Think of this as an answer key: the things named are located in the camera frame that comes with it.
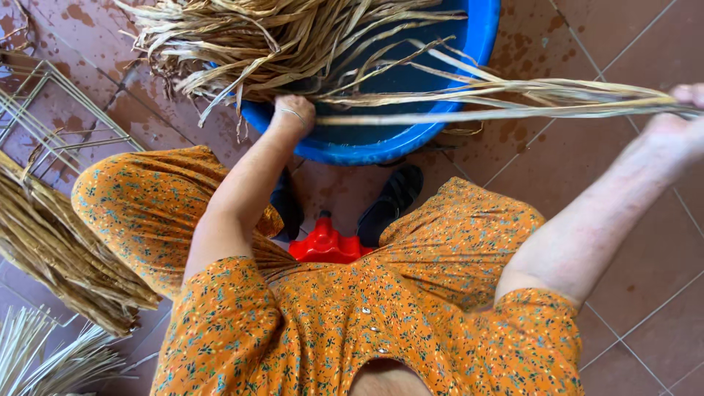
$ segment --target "skin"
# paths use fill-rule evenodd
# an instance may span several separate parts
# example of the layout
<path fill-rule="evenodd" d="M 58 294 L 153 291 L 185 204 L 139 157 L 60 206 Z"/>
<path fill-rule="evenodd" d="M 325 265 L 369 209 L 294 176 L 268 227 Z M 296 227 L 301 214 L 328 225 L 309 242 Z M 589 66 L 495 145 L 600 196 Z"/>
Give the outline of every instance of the skin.
<path fill-rule="evenodd" d="M 704 109 L 704 84 L 679 86 L 672 95 Z M 297 112 L 305 126 L 281 109 Z M 218 259 L 253 257 L 252 231 L 287 159 L 314 122 L 315 109 L 304 98 L 277 98 L 270 127 L 215 191 L 196 226 L 184 281 Z M 536 287 L 581 306 L 640 217 L 703 157 L 704 117 L 654 117 L 599 180 L 518 249 L 499 279 L 496 300 Z M 388 359 L 365 365 L 350 389 L 352 396 L 401 393 L 431 395 L 409 368 Z"/>

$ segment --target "orange floral dress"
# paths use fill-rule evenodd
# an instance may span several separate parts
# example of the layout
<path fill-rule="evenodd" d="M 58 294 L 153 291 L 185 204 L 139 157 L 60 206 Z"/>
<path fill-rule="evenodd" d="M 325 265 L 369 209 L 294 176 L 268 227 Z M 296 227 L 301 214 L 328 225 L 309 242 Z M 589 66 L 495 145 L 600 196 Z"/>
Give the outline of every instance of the orange floral dress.
<path fill-rule="evenodd" d="M 76 182 L 78 214 L 174 300 L 152 394 L 345 395 L 377 358 L 402 362 L 434 395 L 584 393 L 572 304 L 524 289 L 491 307 L 503 267 L 544 222 L 532 207 L 453 178 L 352 264 L 294 260 L 266 238 L 282 227 L 270 207 L 254 259 L 221 259 L 181 288 L 226 174 L 198 146 L 114 156 Z"/>

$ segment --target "woman's left arm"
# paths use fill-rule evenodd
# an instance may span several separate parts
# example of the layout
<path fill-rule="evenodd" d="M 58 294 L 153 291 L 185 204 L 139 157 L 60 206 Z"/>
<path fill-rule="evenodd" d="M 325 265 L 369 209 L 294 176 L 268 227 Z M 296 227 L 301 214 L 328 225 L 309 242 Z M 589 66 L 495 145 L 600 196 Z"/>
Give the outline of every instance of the woman's left arm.
<path fill-rule="evenodd" d="M 276 98 L 269 128 L 220 184 L 196 226 L 184 283 L 219 259 L 253 257 L 252 231 L 294 148 L 314 123 L 315 107 L 305 98 Z"/>

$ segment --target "bracelet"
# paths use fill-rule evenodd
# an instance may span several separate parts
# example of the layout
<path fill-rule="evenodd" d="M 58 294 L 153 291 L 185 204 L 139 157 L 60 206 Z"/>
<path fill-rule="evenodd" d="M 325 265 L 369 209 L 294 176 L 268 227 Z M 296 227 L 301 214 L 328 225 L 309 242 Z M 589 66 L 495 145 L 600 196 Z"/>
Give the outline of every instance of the bracelet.
<path fill-rule="evenodd" d="M 303 124 L 303 129 L 308 129 L 308 126 L 306 125 L 306 122 L 303 120 L 303 117 L 301 117 L 297 112 L 291 110 L 291 109 L 279 109 L 281 111 L 286 111 L 287 113 L 292 113 L 296 117 L 298 117 L 299 120 L 301 120 L 301 124 Z"/>

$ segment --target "red plastic stool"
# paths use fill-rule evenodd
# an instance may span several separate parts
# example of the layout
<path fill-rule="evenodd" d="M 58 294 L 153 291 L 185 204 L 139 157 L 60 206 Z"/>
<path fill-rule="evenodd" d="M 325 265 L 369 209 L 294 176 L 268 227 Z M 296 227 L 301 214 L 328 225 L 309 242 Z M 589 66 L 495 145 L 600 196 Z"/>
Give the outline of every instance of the red plastic stool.
<path fill-rule="evenodd" d="M 349 264 L 374 249 L 359 243 L 359 237 L 343 237 L 332 227 L 332 214 L 321 211 L 315 229 L 302 241 L 293 241 L 289 253 L 303 263 Z"/>

